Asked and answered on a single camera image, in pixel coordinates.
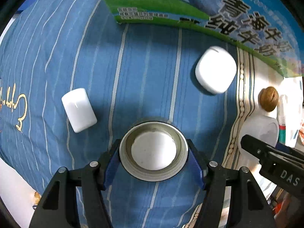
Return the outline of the white plastic cup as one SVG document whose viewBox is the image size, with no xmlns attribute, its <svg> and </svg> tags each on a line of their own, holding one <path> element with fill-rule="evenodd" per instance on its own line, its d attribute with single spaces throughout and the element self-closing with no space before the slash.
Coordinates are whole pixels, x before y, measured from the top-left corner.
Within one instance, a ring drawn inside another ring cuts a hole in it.
<svg viewBox="0 0 304 228">
<path fill-rule="evenodd" d="M 279 125 L 275 118 L 271 118 L 265 115 L 251 115 L 244 121 L 241 126 L 238 137 L 238 148 L 244 157 L 258 163 L 258 159 L 249 152 L 246 152 L 241 148 L 241 139 L 244 135 L 251 135 L 254 138 L 263 141 L 272 147 L 275 147 L 279 136 Z"/>
</svg>

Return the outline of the white rounded earbuds case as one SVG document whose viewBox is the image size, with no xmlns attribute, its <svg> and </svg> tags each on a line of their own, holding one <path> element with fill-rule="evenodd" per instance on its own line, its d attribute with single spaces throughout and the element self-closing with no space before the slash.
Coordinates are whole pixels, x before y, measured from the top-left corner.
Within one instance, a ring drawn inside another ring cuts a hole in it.
<svg viewBox="0 0 304 228">
<path fill-rule="evenodd" d="M 198 83 L 214 95 L 226 92 L 236 73 L 235 59 L 228 51 L 218 46 L 209 47 L 195 67 Z"/>
</svg>

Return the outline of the printed cardboard box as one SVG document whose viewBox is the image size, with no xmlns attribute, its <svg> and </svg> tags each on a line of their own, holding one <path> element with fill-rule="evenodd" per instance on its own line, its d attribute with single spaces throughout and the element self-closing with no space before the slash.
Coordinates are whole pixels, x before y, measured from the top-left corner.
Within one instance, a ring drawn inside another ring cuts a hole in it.
<svg viewBox="0 0 304 228">
<path fill-rule="evenodd" d="M 191 29 L 229 42 L 284 77 L 303 75 L 303 27 L 281 0 L 105 0 L 118 23 Z"/>
</svg>

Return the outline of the white tube green red label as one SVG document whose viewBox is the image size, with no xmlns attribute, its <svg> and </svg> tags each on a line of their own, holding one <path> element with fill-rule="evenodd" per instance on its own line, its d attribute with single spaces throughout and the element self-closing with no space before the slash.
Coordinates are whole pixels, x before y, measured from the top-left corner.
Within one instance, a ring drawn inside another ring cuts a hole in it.
<svg viewBox="0 0 304 228">
<path fill-rule="evenodd" d="M 285 78 L 279 89 L 278 122 L 285 126 L 285 145 L 295 148 L 303 122 L 302 77 Z"/>
</svg>

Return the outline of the small white rectangular case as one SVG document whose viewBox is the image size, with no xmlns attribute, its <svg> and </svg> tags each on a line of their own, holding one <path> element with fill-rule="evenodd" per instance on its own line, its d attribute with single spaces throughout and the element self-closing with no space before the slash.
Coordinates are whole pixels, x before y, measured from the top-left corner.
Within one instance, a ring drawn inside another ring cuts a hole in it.
<svg viewBox="0 0 304 228">
<path fill-rule="evenodd" d="M 69 91 L 61 98 L 67 118 L 75 133 L 97 123 L 97 118 L 84 88 Z"/>
</svg>

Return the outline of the silver tin with white lid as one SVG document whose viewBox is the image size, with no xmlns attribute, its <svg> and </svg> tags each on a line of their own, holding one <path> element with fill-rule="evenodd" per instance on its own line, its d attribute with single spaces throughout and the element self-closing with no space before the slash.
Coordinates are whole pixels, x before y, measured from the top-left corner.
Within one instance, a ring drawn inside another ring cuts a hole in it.
<svg viewBox="0 0 304 228">
<path fill-rule="evenodd" d="M 146 121 L 133 126 L 120 142 L 122 166 L 133 177 L 146 182 L 165 181 L 186 164 L 189 147 L 173 125 Z"/>
</svg>

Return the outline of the brown walnut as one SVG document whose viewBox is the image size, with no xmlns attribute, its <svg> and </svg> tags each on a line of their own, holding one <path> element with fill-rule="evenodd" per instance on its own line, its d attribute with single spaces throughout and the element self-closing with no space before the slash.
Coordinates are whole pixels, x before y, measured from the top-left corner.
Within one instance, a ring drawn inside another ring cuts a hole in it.
<svg viewBox="0 0 304 228">
<path fill-rule="evenodd" d="M 262 89 L 259 93 L 259 105 L 266 112 L 272 112 L 279 102 L 279 95 L 273 86 Z"/>
</svg>

